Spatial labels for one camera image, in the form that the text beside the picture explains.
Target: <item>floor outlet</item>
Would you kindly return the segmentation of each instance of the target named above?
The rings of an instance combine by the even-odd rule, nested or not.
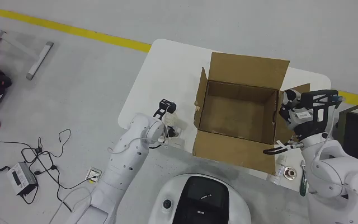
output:
[[[98,182],[99,178],[101,177],[102,171],[99,169],[96,169],[94,167],[89,168],[89,171],[86,175],[85,180],[87,180],[88,178],[90,178],[88,181],[90,183],[96,183]]]

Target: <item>white cable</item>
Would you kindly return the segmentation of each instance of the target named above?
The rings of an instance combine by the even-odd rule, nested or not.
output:
[[[122,151],[120,151],[120,152],[114,152],[114,150],[113,150],[111,147],[108,147],[108,148],[107,148],[107,151],[108,151],[110,154],[120,154],[120,153],[126,151],[126,150],[129,148],[130,144],[131,144],[134,140],[137,140],[137,139],[150,140],[149,138],[133,138],[128,144],[125,144],[125,145],[124,145],[124,150],[122,150]]]
[[[328,136],[326,138],[326,140],[324,140],[323,144],[321,145],[321,147],[319,148],[319,150],[317,151],[316,153],[316,156],[313,158],[312,162],[311,162],[311,166],[310,166],[310,169],[311,169],[311,173],[318,179],[320,180],[323,180],[325,182],[328,182],[330,184],[334,184],[334,185],[337,185],[337,186],[340,186],[342,188],[346,188],[352,192],[355,192],[353,189],[341,184],[341,183],[335,183],[335,182],[332,182],[331,180],[326,180],[326,179],[323,179],[321,178],[320,176],[316,175],[314,172],[313,172],[313,162],[317,162],[319,161],[319,158],[321,157],[321,154],[322,154],[322,151],[324,149],[324,145],[326,144],[326,142],[328,141],[328,139],[330,138],[331,134],[332,134],[332,131],[333,131],[333,123],[334,123],[334,120],[335,120],[335,111],[336,111],[336,108],[333,109],[333,113],[332,113],[332,124],[331,124],[331,128],[329,130],[329,133],[328,133]]]
[[[66,195],[66,197],[62,200],[62,202],[60,203],[60,206],[57,208],[56,212],[55,212],[54,215],[52,216],[52,218],[51,218],[49,224],[52,222],[52,220],[54,219],[54,217],[56,216],[56,214],[57,214],[58,211],[60,210],[60,208],[61,208],[62,204],[65,202],[66,198],[67,198],[70,194],[72,194],[74,191],[80,190],[80,189],[85,189],[86,191],[88,191],[88,195],[89,195],[89,204],[88,204],[88,206],[90,206],[90,204],[91,204],[91,202],[92,202],[92,195],[91,195],[90,190],[88,190],[88,188],[86,188],[85,186],[82,186],[82,187],[73,189],[73,190],[71,190],[71,191]],[[79,219],[76,221],[76,223],[82,218],[82,216],[84,215],[84,213],[86,212],[86,210],[87,210],[87,209],[85,209],[85,210],[83,211],[82,215],[79,217]]]
[[[78,201],[73,205],[72,210],[74,211],[74,208],[76,207],[76,205],[77,205],[78,203],[80,203],[81,201],[83,201],[83,200],[85,200],[86,198],[88,198],[88,196],[92,195],[92,192],[93,192],[93,190],[94,190],[95,188],[96,188],[96,186],[91,190],[91,192],[90,192],[89,195],[87,195],[86,197],[84,197],[84,198],[78,200]]]
[[[114,150],[113,150],[111,147],[108,147],[108,148],[107,148],[107,151],[108,151],[110,154],[120,154],[120,153],[126,151],[126,150],[129,148],[130,144],[131,144],[134,140],[137,140],[137,139],[149,140],[149,141],[152,140],[152,139],[149,139],[149,138],[133,138],[128,144],[125,144],[125,145],[124,145],[124,150],[122,150],[122,151],[120,151],[120,152],[114,152]],[[168,146],[167,144],[164,144],[164,142],[160,142],[160,141],[156,141],[156,142],[158,142],[158,143],[161,144],[162,146]]]

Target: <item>black screen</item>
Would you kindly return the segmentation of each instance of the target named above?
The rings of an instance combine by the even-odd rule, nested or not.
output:
[[[213,179],[190,177],[180,196],[173,223],[218,224],[228,221],[228,188]]]

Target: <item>box flap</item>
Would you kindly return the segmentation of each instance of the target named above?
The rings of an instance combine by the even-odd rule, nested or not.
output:
[[[279,90],[288,66],[288,60],[213,52],[209,80]]]
[[[196,99],[195,99],[195,103],[194,103],[194,105],[196,106],[195,114],[194,114],[194,125],[197,129],[199,129],[200,118],[201,118],[201,113],[202,113],[202,107],[204,106],[204,98],[205,98],[207,84],[208,84],[208,79],[206,78],[205,70],[202,67],[199,86],[197,88]]]
[[[268,148],[273,146],[198,130],[193,152],[197,157],[274,174],[275,157],[262,153]]]
[[[309,92],[309,88],[310,88],[310,84],[304,84],[291,89],[303,93],[303,92]],[[279,114],[279,110],[281,108],[281,104],[283,100],[282,93],[283,92],[280,92],[279,101],[278,101],[279,103],[277,105],[275,140],[280,140],[282,143],[285,143],[291,138],[291,136],[295,134],[295,132],[287,128],[285,119],[283,119]]]

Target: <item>black cable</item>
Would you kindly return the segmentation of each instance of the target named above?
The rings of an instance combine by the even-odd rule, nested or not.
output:
[[[162,145],[159,144],[159,145],[157,145],[157,146],[155,146],[155,147],[150,147],[150,149],[153,150],[153,149],[159,148],[160,146],[162,146]]]
[[[53,153],[51,153],[51,155],[53,155],[53,156],[56,157],[56,158],[60,158],[60,157],[62,156],[62,154],[63,154],[63,147],[64,147],[64,145],[67,143],[67,141],[68,141],[68,140],[70,139],[70,137],[71,137],[71,130],[70,130],[70,129],[66,129],[66,130],[63,130],[62,132],[58,133],[58,140],[61,142],[61,136],[60,136],[60,135],[61,135],[62,133],[64,133],[64,132],[66,132],[66,131],[69,131],[69,136],[68,136],[67,140],[62,144],[61,154],[60,154],[59,156],[55,156]]]
[[[87,178],[86,180],[84,180],[84,181],[82,181],[82,182],[80,182],[80,183],[78,183],[78,184],[76,184],[75,186],[70,187],[70,188],[66,188],[66,187],[64,187],[64,186],[62,186],[62,185],[60,184],[60,181],[59,181],[60,171],[59,171],[59,170],[57,169],[57,167],[54,165],[54,161],[53,161],[53,159],[52,159],[51,156],[54,156],[54,157],[56,157],[56,158],[59,158],[59,157],[62,156],[63,151],[64,151],[64,145],[68,142],[68,140],[69,140],[70,137],[71,137],[71,130],[70,130],[70,129],[66,129],[66,130],[61,131],[61,132],[58,134],[59,142],[61,142],[61,137],[60,137],[60,135],[61,135],[63,132],[66,132],[66,131],[69,131],[69,136],[68,136],[68,138],[66,139],[66,141],[62,144],[62,151],[61,151],[61,154],[60,154],[59,156],[56,156],[56,155],[54,155],[53,153],[51,153],[51,152],[49,152],[49,151],[42,151],[43,145],[42,145],[42,142],[41,142],[41,138],[40,138],[40,137],[37,139],[37,148],[32,148],[30,145],[28,145],[28,144],[26,144],[26,143],[22,143],[22,142],[0,141],[0,143],[14,143],[14,144],[22,144],[22,145],[27,146],[27,148],[23,148],[23,149],[21,150],[21,155],[22,155],[23,159],[25,160],[25,162],[28,163],[28,164],[30,164],[29,170],[30,170],[30,172],[32,173],[32,175],[34,176],[34,178],[35,178],[35,180],[36,180],[36,186],[37,186],[37,188],[36,188],[36,192],[35,192],[34,198],[32,199],[31,202],[27,202],[26,199],[24,198],[24,195],[21,195],[21,198],[26,202],[26,204],[31,204],[32,202],[34,202],[35,197],[36,197],[36,195],[37,195],[37,191],[38,191],[38,189],[39,189],[39,185],[38,185],[38,182],[37,182],[36,175],[40,175],[40,174],[42,174],[42,173],[44,173],[44,172],[47,172],[47,173],[48,173],[48,175],[49,175],[49,176],[57,183],[57,185],[58,185],[58,190],[57,190],[56,196],[57,196],[57,199],[60,200],[61,202],[62,202],[62,200],[61,200],[61,199],[59,198],[59,196],[58,196],[60,187],[62,187],[63,189],[66,189],[66,190],[71,190],[71,189],[73,189],[73,188],[79,186],[80,184],[84,183],[85,181],[90,180],[91,178],[96,178],[96,177],[97,177],[97,176],[91,176],[90,178]],[[26,156],[25,156],[24,153],[23,153],[24,150],[31,150],[31,152],[33,152],[33,154],[35,155],[35,158],[34,158],[33,160],[31,160],[31,161],[27,160]],[[48,155],[48,156],[49,156],[49,159],[50,159],[50,161],[51,161],[51,167],[50,167],[49,169],[47,169],[46,166],[45,166],[45,165],[43,164],[43,162],[41,161],[41,159],[40,159],[40,157],[39,157],[40,155]],[[40,162],[40,164],[42,165],[42,167],[43,167],[45,170],[44,170],[44,171],[35,171],[35,173],[33,173],[33,172],[31,171],[30,167],[31,167],[37,160]],[[52,176],[52,174],[49,172],[49,170],[56,170],[56,171],[58,172],[57,180]],[[64,203],[64,204],[65,204],[65,206],[70,210],[70,212],[72,212],[72,210],[69,208],[69,206],[68,206],[66,203]]]
[[[4,171],[4,170],[6,170],[6,169],[9,171],[9,170],[10,170],[10,167],[4,166],[3,168],[0,169],[0,172],[1,172],[1,171]]]

